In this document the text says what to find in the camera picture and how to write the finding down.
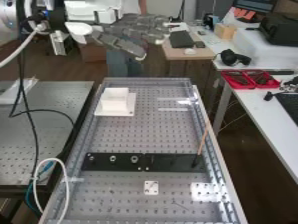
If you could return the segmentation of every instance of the red tray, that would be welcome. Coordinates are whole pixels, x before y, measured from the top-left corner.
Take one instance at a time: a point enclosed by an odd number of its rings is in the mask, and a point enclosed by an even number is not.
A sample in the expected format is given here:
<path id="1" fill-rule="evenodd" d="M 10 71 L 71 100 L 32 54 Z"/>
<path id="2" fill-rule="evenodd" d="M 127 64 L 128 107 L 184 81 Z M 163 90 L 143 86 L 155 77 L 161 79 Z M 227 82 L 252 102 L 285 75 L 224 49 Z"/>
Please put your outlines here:
<path id="1" fill-rule="evenodd" d="M 255 82 L 256 87 L 260 89 L 276 89 L 280 88 L 281 83 L 273 78 L 273 76 L 261 70 L 247 70 L 244 75 Z"/>
<path id="2" fill-rule="evenodd" d="M 255 81 L 248 77 L 248 75 L 244 74 L 243 71 L 239 70 L 223 71 L 221 75 L 231 84 L 232 88 L 235 89 L 256 88 Z"/>

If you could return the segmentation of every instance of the white block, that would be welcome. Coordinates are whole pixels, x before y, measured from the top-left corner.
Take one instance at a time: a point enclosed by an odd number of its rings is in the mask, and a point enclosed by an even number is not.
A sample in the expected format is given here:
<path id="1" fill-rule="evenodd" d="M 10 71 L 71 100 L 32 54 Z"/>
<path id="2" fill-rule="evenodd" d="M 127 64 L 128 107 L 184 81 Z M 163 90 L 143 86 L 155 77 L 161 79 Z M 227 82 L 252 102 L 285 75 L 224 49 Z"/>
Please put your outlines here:
<path id="1" fill-rule="evenodd" d="M 102 95 L 103 111 L 128 111 L 128 88 L 107 88 Z"/>
<path id="2" fill-rule="evenodd" d="M 260 31 L 239 29 L 233 43 L 241 52 L 255 59 L 288 58 L 298 61 L 298 47 L 271 44 Z"/>

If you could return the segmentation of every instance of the red object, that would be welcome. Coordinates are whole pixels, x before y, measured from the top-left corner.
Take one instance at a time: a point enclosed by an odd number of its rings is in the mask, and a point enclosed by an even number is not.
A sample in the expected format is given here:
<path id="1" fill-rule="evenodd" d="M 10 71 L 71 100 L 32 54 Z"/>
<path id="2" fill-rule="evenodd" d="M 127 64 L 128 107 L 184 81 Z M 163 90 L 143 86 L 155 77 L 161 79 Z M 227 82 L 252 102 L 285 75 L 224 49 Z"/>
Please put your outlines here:
<path id="1" fill-rule="evenodd" d="M 241 12 L 241 9 L 236 8 L 235 16 L 239 16 L 240 12 Z"/>
<path id="2" fill-rule="evenodd" d="M 255 81 L 239 70 L 228 70 L 221 72 L 223 77 L 231 84 L 233 89 L 255 89 Z"/>
<path id="3" fill-rule="evenodd" d="M 255 82 L 256 87 L 260 89 L 276 89 L 280 88 L 281 83 L 273 78 L 273 76 L 261 70 L 244 71 L 244 75 Z"/>
<path id="4" fill-rule="evenodd" d="M 249 13 L 245 16 L 245 19 L 251 20 L 255 16 L 256 12 L 255 11 L 249 11 Z"/>
<path id="5" fill-rule="evenodd" d="M 247 12 L 248 12 L 248 10 L 247 9 L 243 9 L 237 17 L 239 18 L 244 17 L 245 14 L 247 14 Z"/>

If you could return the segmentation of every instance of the white desk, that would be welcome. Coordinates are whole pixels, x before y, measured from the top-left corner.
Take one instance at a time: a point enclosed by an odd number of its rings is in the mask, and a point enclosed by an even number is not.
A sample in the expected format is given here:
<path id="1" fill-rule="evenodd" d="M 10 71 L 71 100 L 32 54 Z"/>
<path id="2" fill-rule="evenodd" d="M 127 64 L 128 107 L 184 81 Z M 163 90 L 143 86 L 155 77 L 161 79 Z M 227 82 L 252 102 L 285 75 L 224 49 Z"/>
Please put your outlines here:
<path id="1" fill-rule="evenodd" d="M 232 49 L 236 53 L 243 54 L 240 49 L 237 49 L 236 45 L 231 40 L 223 40 L 217 37 L 217 35 L 209 31 L 205 30 L 203 27 L 191 27 L 191 30 L 196 35 L 199 35 L 197 31 L 204 30 L 207 32 L 207 35 L 200 36 L 201 40 L 205 42 L 207 46 L 212 49 L 215 54 L 220 54 L 224 50 Z M 272 59 L 271 61 L 261 60 L 261 59 L 253 59 L 249 66 L 245 66 L 244 64 L 239 64 L 236 66 L 227 66 L 221 61 L 221 56 L 219 55 L 216 60 L 213 60 L 215 67 L 217 69 L 217 74 L 211 77 L 211 83 L 212 83 L 212 92 L 209 94 L 209 100 L 207 105 L 208 114 L 211 115 L 212 109 L 216 102 L 216 96 L 217 96 L 217 90 L 219 90 L 219 84 L 221 80 L 221 71 L 223 70 L 245 70 L 245 69 L 257 69 L 257 70 L 273 70 L 273 71 L 285 71 L 285 70 L 296 70 L 297 64 L 293 61 L 288 61 L 287 59 L 283 60 L 281 58 Z"/>
<path id="2" fill-rule="evenodd" d="M 217 37 L 217 35 L 209 31 L 205 30 L 203 27 L 191 27 L 191 30 L 196 33 L 196 35 L 201 38 L 207 46 L 212 49 L 215 54 L 220 54 L 224 50 L 232 49 L 236 53 L 244 54 L 240 49 L 237 49 L 236 45 L 233 44 L 232 40 L 223 40 L 221 38 Z M 199 35 L 197 31 L 204 30 L 207 32 L 205 36 Z M 261 70 L 276 70 L 276 71 L 283 71 L 283 70 L 292 70 L 297 68 L 297 64 L 293 61 L 289 60 L 281 60 L 273 59 L 271 61 L 268 60 L 261 60 L 261 59 L 255 59 L 252 60 L 252 63 L 249 66 L 244 64 L 237 64 L 236 66 L 228 66 L 223 63 L 221 61 L 221 56 L 213 60 L 213 64 L 216 66 L 216 69 L 219 71 L 223 70 L 231 70 L 231 69 L 261 69 Z"/>
<path id="3" fill-rule="evenodd" d="M 275 78 L 280 81 L 288 81 L 293 79 L 293 76 L 275 76 Z M 233 93 L 298 183 L 298 126 L 277 98 L 275 97 L 269 102 L 264 100 L 268 91 L 281 92 L 279 89 L 236 90 L 225 82 L 213 128 L 219 134 Z"/>

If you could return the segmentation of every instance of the storage box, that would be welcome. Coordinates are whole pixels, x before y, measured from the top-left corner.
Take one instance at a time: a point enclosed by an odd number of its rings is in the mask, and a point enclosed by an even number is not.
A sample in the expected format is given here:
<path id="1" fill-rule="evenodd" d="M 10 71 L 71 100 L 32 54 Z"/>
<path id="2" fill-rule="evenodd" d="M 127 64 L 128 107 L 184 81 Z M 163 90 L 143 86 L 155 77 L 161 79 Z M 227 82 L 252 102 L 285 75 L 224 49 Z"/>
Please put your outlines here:
<path id="1" fill-rule="evenodd" d="M 98 62 L 107 60 L 107 49 L 96 44 L 79 44 L 82 58 L 84 62 Z"/>
<path id="2" fill-rule="evenodd" d="M 235 25 L 224 25 L 219 23 L 216 25 L 215 33 L 221 39 L 233 39 L 235 32 L 237 30 L 237 27 Z"/>

